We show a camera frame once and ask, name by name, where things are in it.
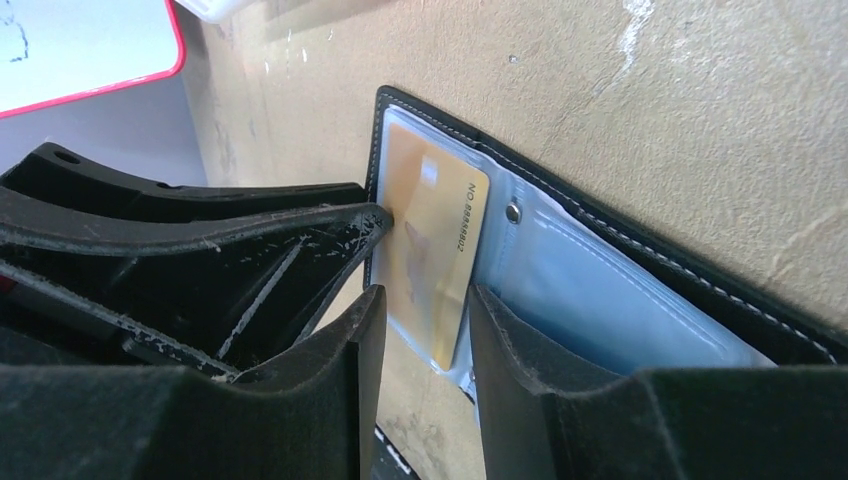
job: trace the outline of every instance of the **open wallet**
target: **open wallet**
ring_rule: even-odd
[[[487,478],[845,478],[844,332],[394,88],[366,189],[365,286],[476,403]]]
[[[383,288],[313,333],[391,227],[365,200],[34,150],[0,177],[0,478],[369,478]]]

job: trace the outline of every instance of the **white stitching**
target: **white stitching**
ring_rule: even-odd
[[[811,344],[811,345],[812,345],[813,347],[815,347],[817,350],[819,350],[820,352],[824,353],[824,354],[827,356],[827,358],[828,358],[828,360],[830,361],[830,363],[832,363],[832,364],[834,364],[834,365],[836,365],[836,364],[838,363],[838,362],[836,361],[836,357],[834,357],[834,356],[833,356],[833,354],[832,354],[832,353],[830,353],[830,350],[828,350],[828,349],[827,349],[827,347],[825,347],[825,346],[824,346],[824,345],[822,345],[821,343],[819,343],[819,342],[817,342],[817,341],[815,341],[815,340],[811,339],[810,337],[808,337],[807,335],[805,335],[803,332],[800,332],[799,330],[795,329],[795,328],[794,328],[794,327],[792,327],[791,325],[788,325],[788,324],[786,324],[786,323],[784,323],[784,322],[781,322],[780,320],[778,320],[778,319],[777,319],[777,318],[775,318],[774,316],[772,316],[772,315],[770,315],[770,314],[768,314],[768,313],[763,312],[761,309],[759,309],[759,308],[755,307],[754,305],[751,305],[750,303],[746,302],[745,300],[743,300],[743,299],[741,299],[741,298],[739,298],[739,297],[736,297],[736,296],[734,296],[734,295],[730,295],[730,294],[728,294],[728,293],[727,293],[725,290],[723,290],[722,288],[720,288],[720,287],[717,287],[717,286],[713,285],[712,283],[710,283],[710,282],[709,282],[709,280],[706,280],[705,278],[703,278],[703,277],[699,276],[698,274],[696,274],[696,273],[695,273],[695,272],[693,272],[692,270],[690,270],[690,269],[688,269],[688,268],[683,267],[683,266],[682,266],[682,265],[680,265],[678,262],[676,262],[676,261],[674,261],[674,260],[672,260],[672,259],[668,258],[668,257],[667,257],[667,256],[665,256],[665,255],[662,255],[662,254],[660,254],[660,253],[655,252],[652,248],[647,247],[647,246],[644,246],[644,245],[642,245],[641,243],[639,243],[638,241],[633,240],[632,238],[628,237],[626,234],[619,232],[618,230],[616,230],[616,229],[615,229],[615,228],[613,228],[613,227],[610,227],[610,226],[609,226],[609,225],[607,225],[607,223],[606,223],[606,222],[604,222],[603,220],[601,220],[601,219],[599,219],[599,218],[595,217],[595,216],[594,216],[594,215],[592,215],[591,213],[589,213],[589,212],[587,212],[586,210],[584,210],[584,209],[583,209],[583,206],[582,206],[582,205],[580,205],[580,204],[579,204],[576,200],[574,200],[574,199],[572,199],[571,197],[569,197],[568,195],[566,195],[566,194],[564,194],[564,193],[560,192],[559,190],[557,190],[556,188],[554,188],[551,184],[549,184],[549,183],[548,183],[548,182],[546,182],[545,180],[543,180],[543,179],[539,178],[538,176],[536,176],[533,172],[531,172],[531,171],[529,171],[529,170],[525,169],[525,168],[524,168],[524,167],[522,167],[521,165],[517,165],[517,164],[516,164],[516,163],[514,163],[512,160],[510,160],[509,158],[505,157],[503,154],[501,154],[500,152],[498,152],[498,151],[497,151],[497,150],[495,150],[494,148],[492,148],[492,147],[490,147],[490,146],[488,146],[488,145],[486,145],[486,144],[484,144],[484,143],[480,143],[480,142],[477,142],[477,141],[475,141],[475,140],[473,140],[473,139],[469,138],[468,136],[464,135],[462,132],[459,132],[458,130],[453,129],[453,128],[451,128],[451,127],[449,127],[449,126],[445,125],[444,123],[442,123],[442,122],[440,122],[439,120],[437,120],[437,119],[433,118],[432,116],[430,116],[430,115],[428,115],[428,114],[426,114],[426,113],[422,112],[421,110],[419,110],[419,109],[417,109],[417,108],[413,107],[412,105],[407,104],[406,102],[404,102],[404,101],[402,101],[402,100],[400,100],[400,99],[398,99],[398,98],[393,97],[392,95],[390,95],[390,94],[388,94],[388,93],[381,93],[381,94],[379,95],[379,97],[378,97],[378,99],[377,99],[377,105],[376,105],[376,109],[375,109],[375,114],[374,114],[374,134],[372,135],[372,136],[374,137],[374,140],[373,140],[372,149],[371,149],[371,152],[372,152],[372,158],[371,158],[371,171],[369,172],[369,176],[368,176],[368,178],[366,179],[366,183],[365,183],[365,189],[366,189],[366,191],[368,192],[368,194],[369,194],[369,195],[370,195],[370,193],[371,193],[371,188],[370,188],[371,179],[372,179],[372,178],[373,178],[373,176],[374,176],[374,170],[376,169],[376,165],[377,165],[377,161],[376,161],[377,159],[376,159],[376,158],[374,158],[374,156],[375,156],[375,155],[376,155],[376,153],[377,153],[377,128],[378,128],[378,126],[379,126],[379,124],[380,124],[380,122],[379,122],[379,117],[380,117],[380,115],[379,115],[379,114],[380,114],[380,107],[381,107],[381,104],[382,104],[383,97],[391,98],[392,100],[394,100],[394,101],[395,101],[395,102],[397,102],[398,104],[403,105],[403,106],[404,106],[405,108],[407,108],[408,110],[411,110],[411,111],[415,112],[416,114],[418,114],[418,115],[420,115],[420,116],[422,116],[422,117],[424,117],[424,118],[428,119],[430,122],[432,122],[432,123],[434,123],[434,124],[438,125],[438,126],[439,126],[439,127],[441,127],[442,129],[447,130],[447,131],[449,131],[449,132],[452,132],[453,134],[458,135],[458,136],[460,136],[460,137],[464,138],[467,142],[471,143],[472,145],[476,145],[476,146],[479,146],[479,147],[481,147],[481,148],[484,148],[484,149],[488,150],[489,152],[491,152],[492,154],[494,154],[494,155],[495,155],[495,156],[497,156],[498,158],[500,158],[500,159],[502,159],[503,161],[507,162],[508,164],[512,165],[514,168],[516,168],[516,169],[518,169],[518,170],[521,170],[521,171],[522,171],[522,172],[524,172],[525,174],[527,174],[527,175],[529,175],[530,177],[532,177],[533,179],[535,179],[537,182],[539,182],[539,183],[541,183],[542,185],[545,185],[546,187],[548,187],[548,189],[549,189],[549,190],[550,190],[553,194],[555,194],[555,195],[559,196],[559,197],[560,197],[560,198],[562,198],[563,200],[565,200],[565,201],[567,201],[567,202],[571,203],[572,205],[574,205],[574,207],[575,207],[575,208],[577,208],[577,210],[578,210],[578,212],[579,212],[579,214],[580,214],[580,215],[582,215],[582,216],[584,216],[584,217],[588,218],[589,220],[591,220],[591,221],[592,221],[592,223],[594,223],[595,225],[597,225],[597,226],[598,226],[598,227],[600,227],[601,229],[605,230],[606,232],[610,233],[611,235],[613,235],[613,236],[615,236],[615,237],[618,237],[618,238],[619,238],[621,241],[623,241],[624,243],[629,244],[631,247],[635,248],[636,250],[640,250],[640,251],[642,251],[642,252],[645,252],[645,253],[646,253],[646,254],[648,254],[650,257],[653,257],[655,260],[657,260],[657,261],[659,261],[660,263],[662,263],[663,265],[665,265],[665,266],[667,266],[667,267],[671,268],[672,270],[675,270],[675,271],[677,271],[678,273],[681,273],[681,274],[683,274],[683,275],[685,275],[685,276],[687,276],[687,277],[690,277],[690,278],[692,278],[692,279],[694,279],[694,280],[698,281],[699,283],[701,283],[701,284],[703,284],[703,285],[705,285],[705,286],[708,286],[710,289],[712,289],[712,290],[713,290],[713,292],[715,292],[715,293],[716,293],[716,294],[718,294],[719,296],[721,296],[721,297],[723,297],[723,298],[726,298],[726,299],[730,300],[732,303],[734,303],[734,304],[736,304],[736,305],[738,305],[738,306],[740,306],[740,307],[742,307],[742,308],[744,308],[744,309],[748,310],[749,312],[753,313],[754,315],[757,315],[758,317],[763,318],[763,319],[767,320],[768,322],[770,322],[770,323],[772,323],[772,324],[774,324],[774,325],[776,325],[776,326],[779,326],[779,327],[781,327],[781,328],[783,328],[783,329],[785,329],[785,330],[787,330],[787,331],[789,331],[789,332],[793,333],[795,336],[797,336],[797,337],[798,337],[798,338],[800,338],[801,340],[803,340],[803,341],[805,341],[805,342],[807,342],[807,343]],[[368,278],[370,278],[370,275],[371,275],[370,270],[371,270],[370,265],[366,265],[366,267],[365,267],[365,274],[366,274],[366,276],[367,276]]]

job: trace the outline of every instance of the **beige table surface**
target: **beige table surface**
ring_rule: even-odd
[[[183,20],[211,184],[363,182],[391,84],[848,325],[845,2],[269,0]],[[424,478],[484,476],[469,402],[394,333],[378,422]]]

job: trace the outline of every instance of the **screw hole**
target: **screw hole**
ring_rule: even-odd
[[[249,370],[242,373],[233,383],[257,383],[274,378],[276,374],[270,370]]]
[[[68,162],[68,163],[73,163],[74,165],[79,165],[79,163],[80,163],[79,158],[77,158],[77,157],[75,157],[75,156],[73,156],[69,153],[53,152],[53,154],[56,155],[56,158],[58,158],[59,160],[63,160],[63,161]]]

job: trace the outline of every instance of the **black mark on white object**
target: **black mark on white object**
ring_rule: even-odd
[[[5,0],[6,10],[5,16],[0,16],[0,31],[5,30],[3,35],[11,35],[12,37],[20,37],[21,50],[20,53],[12,58],[9,58],[9,63],[21,62],[29,58],[29,40],[26,36],[24,27],[15,20],[15,13],[12,10],[12,0]]]

